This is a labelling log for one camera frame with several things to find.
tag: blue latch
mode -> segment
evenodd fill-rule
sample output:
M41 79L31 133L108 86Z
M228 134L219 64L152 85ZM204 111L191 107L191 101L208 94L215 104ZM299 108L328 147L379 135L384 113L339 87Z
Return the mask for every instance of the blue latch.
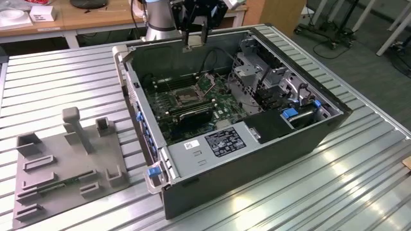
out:
M148 169L148 177L149 178L152 178L152 177L155 177L155 176L157 176L157 175L160 175L161 174L161 169L160 169L160 167L151 167L149 169Z
M319 108L319 107L322 106L322 102L318 101L318 100L315 100L315 101L314 101L314 105L316 106L316 108Z
M137 121L140 122L143 120L143 114L141 112L137 112Z
M290 117L298 115L298 111L294 108L288 108L283 111L283 117L288 119Z

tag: floor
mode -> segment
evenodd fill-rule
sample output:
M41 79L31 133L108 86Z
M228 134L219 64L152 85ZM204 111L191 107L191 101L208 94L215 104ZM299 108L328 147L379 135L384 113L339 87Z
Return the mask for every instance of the floor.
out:
M316 7L320 0L310 0L310 7ZM343 17L350 3L344 3L336 21ZM348 21L348 28L352 28L362 13L356 8ZM356 32L358 41L351 49L336 59L319 57L312 47L324 41L326 38L303 32L294 35L292 40L302 46L310 54L336 73L336 75L394 117L394 119L411 130L411 78L407 78L392 66L387 55L375 55L382 43L390 36L390 22L370 15L359 31ZM400 40L411 33L404 31ZM338 55L347 48L339 46L336 50L320 45L316 52L326 57ZM411 64L411 55L403 59Z

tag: label sticker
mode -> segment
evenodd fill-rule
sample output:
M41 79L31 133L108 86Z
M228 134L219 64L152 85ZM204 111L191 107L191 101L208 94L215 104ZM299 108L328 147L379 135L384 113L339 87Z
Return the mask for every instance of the label sticker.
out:
M199 143L197 140L193 140L193 141L184 143L184 147L185 147L187 150L196 147L196 146L200 146L200 143Z
M41 29L37 29L37 31L51 31L51 30L60 30L61 28L59 27L49 27L49 28L41 28Z
M205 140L216 157L221 157L247 147L233 128L228 128L209 136L205 136Z

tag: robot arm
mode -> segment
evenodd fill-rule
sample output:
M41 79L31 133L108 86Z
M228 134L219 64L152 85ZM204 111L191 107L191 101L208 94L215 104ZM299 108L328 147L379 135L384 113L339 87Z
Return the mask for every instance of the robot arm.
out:
M227 10L236 9L245 0L175 0L171 12L177 30L183 34L184 45L193 31L201 31L201 43L207 43L208 32L223 21Z
M175 38L183 35L188 45L191 32L201 31L201 43L208 32L223 21L227 10L236 9L245 0L139 0L147 4L147 40Z

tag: metal slotted surface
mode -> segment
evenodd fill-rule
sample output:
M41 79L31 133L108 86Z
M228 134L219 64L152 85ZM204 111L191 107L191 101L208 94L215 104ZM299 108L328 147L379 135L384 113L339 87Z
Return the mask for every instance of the metal slotted surface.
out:
M145 189L144 158L121 100L112 45L12 57L0 109L0 230L12 228L16 135L63 132L57 115L76 105L83 125L116 122L132 187L29 226L27 230L408 230L410 132L272 28L257 30L354 109L318 148L267 176L164 219Z

